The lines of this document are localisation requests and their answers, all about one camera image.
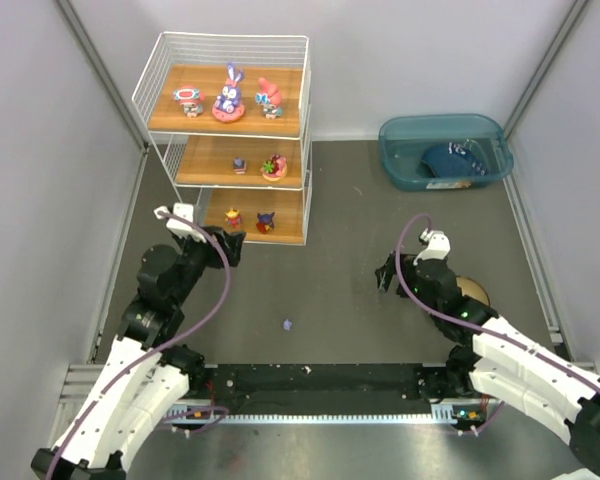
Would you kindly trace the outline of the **purple bunny donut toy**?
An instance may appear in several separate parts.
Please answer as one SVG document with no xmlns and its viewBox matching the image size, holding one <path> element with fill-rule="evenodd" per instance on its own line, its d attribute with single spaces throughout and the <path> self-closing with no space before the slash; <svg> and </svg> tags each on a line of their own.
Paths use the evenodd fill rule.
<svg viewBox="0 0 600 480">
<path fill-rule="evenodd" d="M 219 122 L 236 122 L 244 115 L 245 105 L 241 90 L 244 77 L 244 71 L 234 63 L 227 64 L 227 79 L 212 106 L 212 115 Z"/>
</svg>

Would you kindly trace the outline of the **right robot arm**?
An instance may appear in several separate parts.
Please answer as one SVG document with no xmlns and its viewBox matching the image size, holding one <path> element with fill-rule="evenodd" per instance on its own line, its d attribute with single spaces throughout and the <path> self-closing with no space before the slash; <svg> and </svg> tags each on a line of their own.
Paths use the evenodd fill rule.
<svg viewBox="0 0 600 480">
<path fill-rule="evenodd" d="M 465 294 L 440 259 L 389 254 L 375 271 L 379 290 L 413 300 L 454 342 L 452 385 L 495 397 L 552 431 L 600 478 L 600 375 L 535 343 L 488 304 Z"/>
</svg>

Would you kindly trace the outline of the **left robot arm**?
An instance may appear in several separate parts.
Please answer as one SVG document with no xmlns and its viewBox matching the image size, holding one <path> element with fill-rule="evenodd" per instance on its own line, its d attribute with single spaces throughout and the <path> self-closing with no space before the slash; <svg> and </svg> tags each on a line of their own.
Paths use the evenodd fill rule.
<svg viewBox="0 0 600 480">
<path fill-rule="evenodd" d="M 124 479 L 172 405 L 204 387 L 204 357 L 183 345 L 182 306 L 207 269 L 237 266 L 246 237 L 219 227 L 174 229 L 175 245 L 148 248 L 136 295 L 72 424 L 36 451 L 40 479 Z"/>
</svg>

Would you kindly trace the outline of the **pink bear strawberry toy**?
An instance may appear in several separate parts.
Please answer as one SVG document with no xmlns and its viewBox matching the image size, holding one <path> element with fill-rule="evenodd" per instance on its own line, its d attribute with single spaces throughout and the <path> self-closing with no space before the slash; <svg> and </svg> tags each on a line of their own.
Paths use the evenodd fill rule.
<svg viewBox="0 0 600 480">
<path fill-rule="evenodd" d="M 269 182 L 277 182 L 285 178 L 287 170 L 287 158 L 280 154 L 272 155 L 260 168 L 262 177 Z"/>
</svg>

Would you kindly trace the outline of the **small purple toy piece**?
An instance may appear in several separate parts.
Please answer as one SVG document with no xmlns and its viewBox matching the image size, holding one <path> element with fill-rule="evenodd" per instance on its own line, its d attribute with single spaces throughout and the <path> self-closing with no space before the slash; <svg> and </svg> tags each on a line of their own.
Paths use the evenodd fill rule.
<svg viewBox="0 0 600 480">
<path fill-rule="evenodd" d="M 233 160 L 233 171 L 236 175 L 245 174 L 247 170 L 246 160 L 241 157 L 236 157 Z"/>
</svg>

